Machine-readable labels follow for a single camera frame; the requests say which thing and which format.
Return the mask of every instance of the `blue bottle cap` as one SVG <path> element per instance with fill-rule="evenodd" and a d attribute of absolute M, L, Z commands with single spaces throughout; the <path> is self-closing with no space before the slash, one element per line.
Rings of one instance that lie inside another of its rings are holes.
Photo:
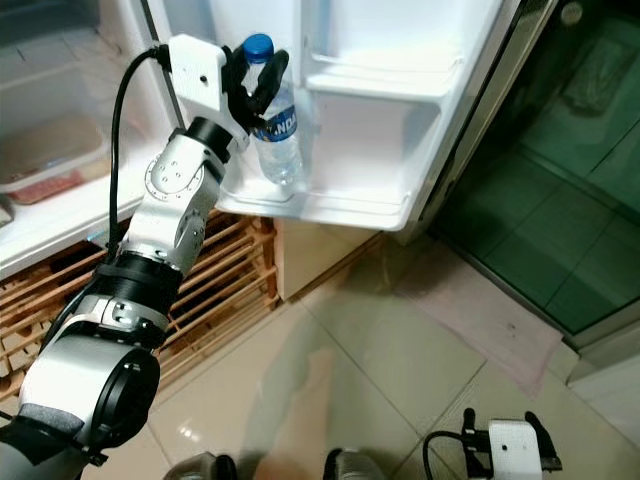
<path fill-rule="evenodd" d="M 249 63 L 265 63 L 273 56 L 273 42 L 264 33 L 251 35 L 242 44 L 242 49 Z"/>

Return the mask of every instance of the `open refrigerator door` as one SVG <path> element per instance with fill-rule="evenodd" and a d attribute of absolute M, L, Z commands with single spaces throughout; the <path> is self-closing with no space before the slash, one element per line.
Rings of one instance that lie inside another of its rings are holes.
<path fill-rule="evenodd" d="M 461 128 L 452 119 L 502 2 L 149 4 L 161 41 L 188 33 L 234 48 L 261 32 L 291 54 L 301 180 L 270 182 L 251 145 L 230 162 L 218 208 L 399 230 Z"/>

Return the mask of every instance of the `floor mat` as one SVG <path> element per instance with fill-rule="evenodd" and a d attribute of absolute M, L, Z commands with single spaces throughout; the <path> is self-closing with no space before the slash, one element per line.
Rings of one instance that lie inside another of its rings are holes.
<path fill-rule="evenodd" d="M 562 334 L 441 242 L 416 259 L 397 293 L 502 368 L 528 396 L 539 392 Z"/>

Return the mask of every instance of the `wooden crate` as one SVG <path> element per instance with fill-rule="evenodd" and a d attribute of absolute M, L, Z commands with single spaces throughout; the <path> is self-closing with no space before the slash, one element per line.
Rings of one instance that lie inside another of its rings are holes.
<path fill-rule="evenodd" d="M 274 236 L 269 219 L 211 212 L 155 352 L 161 388 L 276 307 Z M 81 242 L 0 283 L 0 401 L 19 393 L 51 321 L 104 255 Z"/>

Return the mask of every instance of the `food container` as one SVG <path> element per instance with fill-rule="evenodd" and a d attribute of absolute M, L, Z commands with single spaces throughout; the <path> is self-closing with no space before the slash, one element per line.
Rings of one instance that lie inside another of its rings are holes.
<path fill-rule="evenodd" d="M 95 120 L 67 113 L 0 141 L 0 193 L 30 205 L 109 172 L 109 145 Z"/>

